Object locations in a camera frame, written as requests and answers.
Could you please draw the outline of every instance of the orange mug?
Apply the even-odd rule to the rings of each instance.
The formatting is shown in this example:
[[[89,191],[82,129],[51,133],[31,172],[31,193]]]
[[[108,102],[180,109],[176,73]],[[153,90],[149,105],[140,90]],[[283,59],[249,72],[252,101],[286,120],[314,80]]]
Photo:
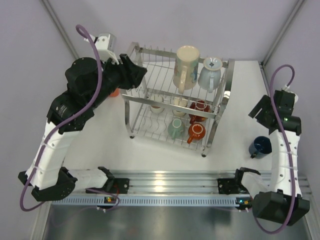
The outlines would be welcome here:
[[[186,142],[190,144],[193,139],[195,140],[203,139],[206,135],[206,128],[200,123],[194,123],[189,127],[188,133],[189,133],[189,138]]]
[[[207,113],[210,112],[210,106],[207,105],[206,101],[204,100],[193,102],[189,108],[195,109],[201,112],[207,112]],[[193,124],[194,122],[204,122],[205,120],[207,120],[207,118],[203,116],[196,116],[192,114],[189,114],[189,116],[190,116],[190,124]]]
[[[109,96],[112,97],[112,98],[114,98],[114,97],[118,96],[119,93],[120,93],[119,88],[117,88],[117,89],[116,89],[113,93],[111,93]]]

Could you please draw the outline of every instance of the orange object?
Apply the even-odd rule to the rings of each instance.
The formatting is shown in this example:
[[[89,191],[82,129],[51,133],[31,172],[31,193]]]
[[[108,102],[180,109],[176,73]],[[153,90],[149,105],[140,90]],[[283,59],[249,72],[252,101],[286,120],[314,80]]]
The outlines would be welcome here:
[[[210,112],[210,106],[207,105],[207,103],[204,100],[199,100],[197,102],[193,102],[190,107],[190,109],[195,109],[201,112]],[[193,124],[194,122],[204,122],[205,120],[207,120],[206,117],[203,116],[196,116],[196,115],[192,115],[189,114],[190,116],[190,124]]]
[[[119,88],[117,88],[113,93],[110,94],[110,97],[114,98],[114,97],[118,96],[119,93],[120,93],[120,90],[119,90]]]
[[[194,123],[189,127],[188,133],[190,137],[186,142],[190,144],[193,139],[195,140],[203,139],[204,136],[206,135],[206,129],[202,124]]]

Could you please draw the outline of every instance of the metal pole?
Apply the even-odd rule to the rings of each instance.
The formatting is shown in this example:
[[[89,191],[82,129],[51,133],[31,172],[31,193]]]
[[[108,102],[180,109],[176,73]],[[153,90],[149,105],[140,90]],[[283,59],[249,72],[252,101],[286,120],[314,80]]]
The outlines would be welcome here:
[[[59,31],[59,33],[62,37],[62,40],[64,41],[64,43],[65,43],[66,47],[68,48],[68,50],[70,51],[71,55],[73,56],[73,58],[75,60],[77,60],[79,58],[79,55],[78,55],[74,45],[71,43],[71,41],[66,33],[66,30],[62,26],[56,12],[54,11],[53,7],[50,4],[49,0],[40,0],[40,3],[43,5],[44,9],[49,14],[53,24],[55,25],[56,29]]]
[[[296,17],[298,16],[298,13],[300,12],[300,10],[302,9],[304,3],[307,0],[297,0],[295,5],[293,6],[293,9],[291,10],[288,18],[286,19],[284,25],[282,26],[282,28],[280,29],[279,33],[277,34],[276,39],[274,40],[274,42],[272,43],[271,47],[269,48],[266,56],[264,57],[263,61],[262,61],[262,68],[264,69],[266,67],[266,65],[268,64],[270,58],[272,57],[272,55],[275,53],[277,47],[279,46],[281,40],[284,38],[284,36],[286,35],[288,29],[291,27],[291,25],[293,24],[294,20],[296,19]]]
[[[260,71],[261,71],[261,75],[262,75],[262,78],[263,78],[264,86],[265,86],[265,89],[266,89],[266,94],[268,96],[270,96],[269,79],[268,79],[266,70],[262,67],[261,63],[259,63],[259,65],[260,65]]]

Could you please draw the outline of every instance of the dish rack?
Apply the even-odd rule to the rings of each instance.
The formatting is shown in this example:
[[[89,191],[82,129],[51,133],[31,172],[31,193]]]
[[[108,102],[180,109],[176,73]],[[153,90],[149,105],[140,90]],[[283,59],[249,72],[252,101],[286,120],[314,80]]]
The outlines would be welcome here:
[[[212,93],[208,93],[197,84],[194,88],[179,94],[177,87],[173,84],[176,53],[172,52],[172,50],[140,47],[137,42],[133,42],[127,54],[135,64],[147,68],[147,73],[140,86],[131,90],[120,90],[124,99],[125,126],[130,138],[133,139],[135,136],[149,137],[200,151],[201,155],[206,157],[230,98],[235,60],[223,61],[220,84]],[[203,67],[203,62],[204,58],[200,58],[198,73]],[[163,102],[150,100],[151,95],[162,96]],[[181,99],[182,97],[187,100],[187,107],[173,104],[175,98]],[[196,103],[198,100],[205,100],[206,104],[210,106],[211,112],[189,108],[192,103]],[[132,126],[130,125],[130,101],[140,104]],[[150,106],[164,108],[164,111],[153,113],[150,110]],[[186,114],[182,117],[177,117],[173,114],[173,110]],[[206,130],[204,138],[192,141],[190,144],[187,143],[189,138],[188,129],[191,125],[189,114],[207,118],[206,121],[201,122]],[[167,128],[175,118],[181,119],[185,124],[185,131],[182,136],[173,140],[169,136]]]

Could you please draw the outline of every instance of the green mug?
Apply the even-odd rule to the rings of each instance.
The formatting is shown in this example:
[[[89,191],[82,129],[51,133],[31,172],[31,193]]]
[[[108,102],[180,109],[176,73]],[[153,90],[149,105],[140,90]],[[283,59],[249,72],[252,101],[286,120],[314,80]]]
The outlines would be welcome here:
[[[185,132],[185,125],[179,118],[175,118],[172,120],[170,125],[168,126],[168,133],[172,139],[176,139],[182,136]]]

